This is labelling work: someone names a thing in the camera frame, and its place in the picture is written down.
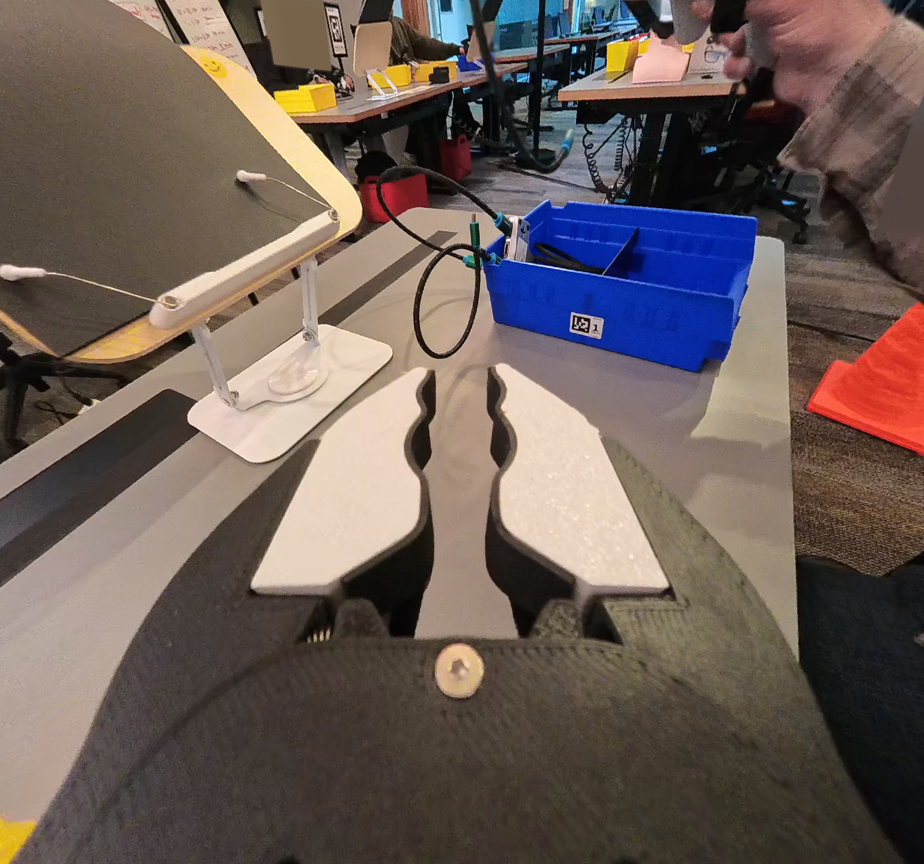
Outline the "black tilted board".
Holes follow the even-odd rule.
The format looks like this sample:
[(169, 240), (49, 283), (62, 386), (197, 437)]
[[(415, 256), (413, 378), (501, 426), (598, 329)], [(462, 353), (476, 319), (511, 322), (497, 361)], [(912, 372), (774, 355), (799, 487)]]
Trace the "black tilted board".
[(65, 358), (205, 321), (338, 235), (202, 61), (105, 0), (2, 0), (2, 315)]

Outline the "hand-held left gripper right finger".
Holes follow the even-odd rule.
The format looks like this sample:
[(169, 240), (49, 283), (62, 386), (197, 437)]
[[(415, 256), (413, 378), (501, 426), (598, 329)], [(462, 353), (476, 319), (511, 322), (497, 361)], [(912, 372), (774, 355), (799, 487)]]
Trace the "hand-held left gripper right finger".
[(669, 580), (598, 427), (507, 363), (488, 370), (487, 570), (518, 631), (552, 602), (669, 603)]

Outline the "red bin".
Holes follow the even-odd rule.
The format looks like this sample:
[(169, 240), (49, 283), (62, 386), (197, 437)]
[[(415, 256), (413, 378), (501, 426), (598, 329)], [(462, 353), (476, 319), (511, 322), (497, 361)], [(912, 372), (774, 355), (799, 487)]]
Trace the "red bin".
[(438, 142), (439, 170), (455, 182), (464, 181), (472, 171), (471, 148), (468, 136), (459, 133), (453, 138)]
[[(376, 225), (390, 220), (377, 194), (378, 176), (369, 177), (359, 184), (359, 198), (362, 204), (363, 218)], [(430, 195), (426, 176), (423, 174), (405, 175), (386, 181), (382, 186), (382, 198), (385, 207), (394, 216), (416, 208), (429, 208)]]

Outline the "black floor pole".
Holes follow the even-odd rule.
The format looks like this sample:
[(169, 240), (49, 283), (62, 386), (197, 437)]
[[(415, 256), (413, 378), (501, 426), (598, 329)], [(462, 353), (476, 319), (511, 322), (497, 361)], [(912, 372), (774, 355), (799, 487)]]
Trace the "black floor pole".
[(495, 70), (494, 59), (492, 55), (491, 44), (488, 42), (486, 22), (483, 19), (483, 13), (480, 0), (468, 0), (472, 16), (472, 28), (475, 31), (476, 39), (479, 43), (479, 51), (482, 56), (484, 71), (487, 75), (487, 83), (491, 90), (491, 96), (498, 108), (500, 120), (503, 129), (507, 131), (509, 141), (514, 146), (515, 157), (521, 161), (521, 165), (535, 171), (541, 176), (552, 175), (560, 168), (565, 160), (569, 157), (573, 145), (573, 132), (568, 131), (557, 152), (552, 154), (548, 161), (542, 161), (539, 157), (539, 146), (534, 144), (528, 147), (516, 128), (513, 114), (503, 100), (502, 82)]

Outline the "person's right forearm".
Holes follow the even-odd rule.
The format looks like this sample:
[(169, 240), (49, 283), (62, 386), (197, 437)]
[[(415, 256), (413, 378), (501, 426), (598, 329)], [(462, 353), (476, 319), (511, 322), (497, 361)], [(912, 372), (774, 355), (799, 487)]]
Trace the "person's right forearm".
[(895, 16), (779, 156), (817, 178), (821, 216), (840, 242), (919, 302), (922, 236), (888, 235), (885, 203), (922, 93), (922, 28)]

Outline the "wooden desk black legs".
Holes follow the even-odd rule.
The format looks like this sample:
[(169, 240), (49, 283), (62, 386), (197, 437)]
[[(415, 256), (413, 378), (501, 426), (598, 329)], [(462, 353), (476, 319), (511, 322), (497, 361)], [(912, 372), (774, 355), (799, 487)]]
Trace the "wooden desk black legs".
[(698, 139), (691, 119), (712, 108), (727, 107), (736, 89), (737, 84), (722, 73), (637, 85), (630, 73), (609, 79), (605, 70), (599, 70), (562, 88), (557, 100), (577, 105), (576, 120), (581, 126), (603, 125), (616, 116), (643, 119), (629, 203), (676, 208), (682, 168)]

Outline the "blue plastic bin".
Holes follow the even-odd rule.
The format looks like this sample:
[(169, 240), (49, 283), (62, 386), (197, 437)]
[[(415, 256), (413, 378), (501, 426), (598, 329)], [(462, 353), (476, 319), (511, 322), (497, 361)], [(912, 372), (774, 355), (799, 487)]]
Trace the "blue plastic bin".
[(541, 203), (526, 262), (484, 269), (496, 324), (699, 372), (722, 362), (754, 260), (753, 216)]

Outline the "person's right hand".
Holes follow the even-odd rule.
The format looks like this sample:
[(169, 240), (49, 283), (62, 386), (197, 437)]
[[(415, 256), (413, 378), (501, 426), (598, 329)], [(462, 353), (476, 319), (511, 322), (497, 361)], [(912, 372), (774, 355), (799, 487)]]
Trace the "person's right hand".
[(778, 81), (797, 74), (839, 77), (889, 27), (883, 0), (746, 0), (744, 26), (721, 36), (726, 78), (740, 82), (757, 67)]

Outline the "long wooden desk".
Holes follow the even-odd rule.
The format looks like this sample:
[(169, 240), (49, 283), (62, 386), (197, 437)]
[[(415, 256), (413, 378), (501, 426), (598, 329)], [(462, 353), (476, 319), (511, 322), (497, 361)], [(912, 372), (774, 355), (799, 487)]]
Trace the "long wooden desk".
[(476, 96), (490, 93), (484, 71), (459, 73), (454, 80), (442, 85), (415, 84), (381, 96), (373, 89), (357, 90), (352, 97), (332, 108), (318, 112), (291, 114), (290, 119), (315, 142), (324, 142), (334, 166), (350, 178), (342, 138), (380, 142), (384, 133), (428, 119), (448, 111), (455, 91), (474, 91)]

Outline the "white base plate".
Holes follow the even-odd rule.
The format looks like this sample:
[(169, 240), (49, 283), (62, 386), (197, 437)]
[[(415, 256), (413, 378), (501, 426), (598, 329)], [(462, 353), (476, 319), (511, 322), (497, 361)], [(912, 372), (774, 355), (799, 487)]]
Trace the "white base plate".
[(262, 464), (287, 453), (393, 358), (392, 348), (320, 325), (267, 353), (195, 403), (189, 424), (239, 458)]

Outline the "pink mannequin head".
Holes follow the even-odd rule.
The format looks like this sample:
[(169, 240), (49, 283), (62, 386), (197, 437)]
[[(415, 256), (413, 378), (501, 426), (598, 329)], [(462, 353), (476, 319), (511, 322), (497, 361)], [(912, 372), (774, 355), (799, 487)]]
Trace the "pink mannequin head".
[(632, 70), (632, 85), (662, 85), (681, 82), (689, 65), (691, 51), (676, 40), (650, 37), (640, 50)]

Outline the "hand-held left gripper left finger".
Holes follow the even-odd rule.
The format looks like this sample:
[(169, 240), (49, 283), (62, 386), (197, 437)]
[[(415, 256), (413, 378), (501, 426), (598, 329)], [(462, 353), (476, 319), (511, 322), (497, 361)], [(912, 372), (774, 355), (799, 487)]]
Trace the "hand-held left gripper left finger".
[(424, 475), (434, 413), (434, 371), (412, 370), (341, 416), (295, 487), (253, 592), (365, 599), (391, 631), (416, 630), (434, 562)]

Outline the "orange floor marker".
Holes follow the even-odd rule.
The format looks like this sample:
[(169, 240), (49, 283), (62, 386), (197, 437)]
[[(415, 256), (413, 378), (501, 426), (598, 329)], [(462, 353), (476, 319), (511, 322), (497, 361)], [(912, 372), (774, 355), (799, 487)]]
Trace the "orange floor marker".
[(922, 455), (923, 305), (912, 306), (855, 362), (833, 362), (807, 410)]

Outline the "white bar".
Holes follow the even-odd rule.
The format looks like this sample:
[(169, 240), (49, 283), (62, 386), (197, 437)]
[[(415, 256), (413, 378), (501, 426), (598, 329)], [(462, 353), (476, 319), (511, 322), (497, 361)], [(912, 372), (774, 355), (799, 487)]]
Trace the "white bar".
[(294, 267), (338, 232), (339, 221), (338, 212), (329, 209), (259, 249), (173, 288), (155, 301), (148, 315), (151, 326), (173, 330), (205, 321), (212, 308), (230, 301), (238, 292), (248, 292), (277, 268)]

